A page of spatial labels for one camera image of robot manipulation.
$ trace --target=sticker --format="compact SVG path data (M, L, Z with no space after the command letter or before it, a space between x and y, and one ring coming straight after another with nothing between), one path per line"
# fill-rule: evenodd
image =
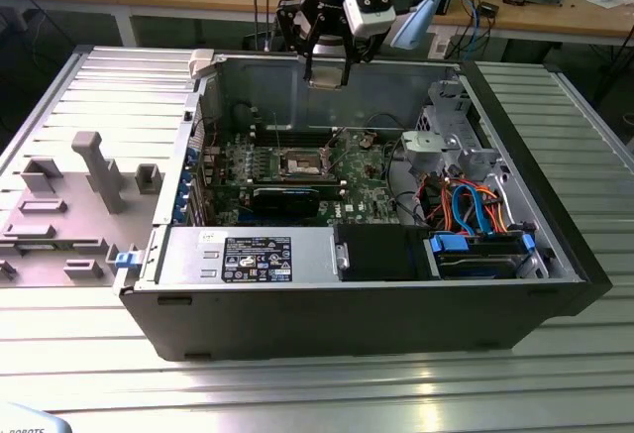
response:
M226 238L223 262L225 282L292 281L288 237Z
M223 243L227 238L227 232L217 230L203 230L198 234L198 244L201 243Z

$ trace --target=workbench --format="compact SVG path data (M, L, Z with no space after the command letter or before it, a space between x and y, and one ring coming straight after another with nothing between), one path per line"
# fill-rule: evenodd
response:
M158 49L73 54L0 157L0 220L24 188L16 173L30 155L85 171L59 149L79 129L100 131L104 155L121 171L139 162L165 167L168 156L157 148L176 138L171 106L185 109L167 96L193 90L189 57ZM122 425L153 433L632 431L634 161L562 75L483 64L500 94L520 86L505 94L505 108L614 284L582 314L549 320L512 351L173 363L157 356L110 287L7 287L0 289L5 398L59 415L75 433ZM125 88L138 94L124 98L117 90ZM577 103L545 109L543 98L562 95ZM119 114L149 96L156 103L148 113ZM108 101L113 114L104 118Z
M270 0L275 11L278 0ZM634 23L634 8L619 6L603 9L584 0L564 0L562 6L510 6L502 0L485 0L499 6L493 37L542 42L595 45L621 45ZM244 21L254 19L253 0L37 0L45 9L112 15L126 47L138 40L134 16L170 17L200 20ZM264 22L264 0L259 0L260 22ZM33 8L28 0L0 0L0 7L11 7L20 15ZM430 57L442 57L452 35L460 34L470 18L460 0L453 0L447 15L436 16L430 33L436 35Z

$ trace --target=side panel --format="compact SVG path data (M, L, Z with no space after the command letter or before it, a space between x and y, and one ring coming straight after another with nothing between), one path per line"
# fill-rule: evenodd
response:
M515 166L573 269L587 281L585 292L569 306L567 312L576 315L605 294L612 284L480 69L475 63L467 62L463 65L463 72L470 86L467 90L480 117L503 144L507 162Z
M582 284L125 292L170 361L510 349Z

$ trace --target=blue cable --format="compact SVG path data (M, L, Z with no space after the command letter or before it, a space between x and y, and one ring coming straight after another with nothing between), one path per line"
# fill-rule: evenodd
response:
M458 209L459 195L460 195L460 192L462 192L464 189L469 190L472 193L472 196L474 198L475 217L477 218L477 223L479 224L479 228L483 232L485 232L487 235L492 234L493 230L491 229L491 226L488 223L488 220L486 220L486 217L484 216L484 208L482 205L482 199L479 198L479 194L477 193L477 190L474 187L471 187L470 185L464 185L464 184L459 185L454 190L454 194L452 195L452 213L454 214L454 218L456 219L458 224L461 227L463 227L465 230L467 230L467 232L471 236L474 236L476 234L474 229L470 227L460 216L460 210Z
M467 47L467 52L465 53L465 58L464 59L468 59L469 54L472 52L473 50L473 46L474 46L474 42L476 41L476 37L477 37L477 29L479 28L479 14L477 13L476 10L476 5L474 4L473 0L465 0L469 3L469 5L472 8L472 15L474 17L474 31L472 32L472 39L469 40L469 46Z

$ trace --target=slotted metal surface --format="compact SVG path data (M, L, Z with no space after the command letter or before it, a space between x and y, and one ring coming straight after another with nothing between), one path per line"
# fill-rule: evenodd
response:
M629 153L614 144L615 136L559 74L542 66L478 66L603 269L615 283L632 282L634 162ZM529 75L540 80L530 86L530 95L524 91Z
M64 172L86 171L70 148L77 131L99 131L102 154L114 159L121 172L134 173L139 163L156 163L165 171L183 105L194 87L190 54L95 48L74 55L57 94L0 176L0 224L25 188L18 174L30 158L53 158Z
M539 67L519 67L530 70L522 78L553 81ZM512 74L504 71L508 85ZM541 86L559 94L559 83ZM580 124L569 138L539 125L518 130L539 140L603 139L592 124ZM609 176L593 166L589 173L605 175L593 183L594 175L575 177L584 166L570 172L570 163L553 162L546 172L563 197L577 197L578 185L580 198L603 197L603 186L630 193L625 166ZM630 432L634 218L582 215L578 225L615 287L512 352L169 363L108 288L12 289L0 290L0 389L59 414L77 433Z

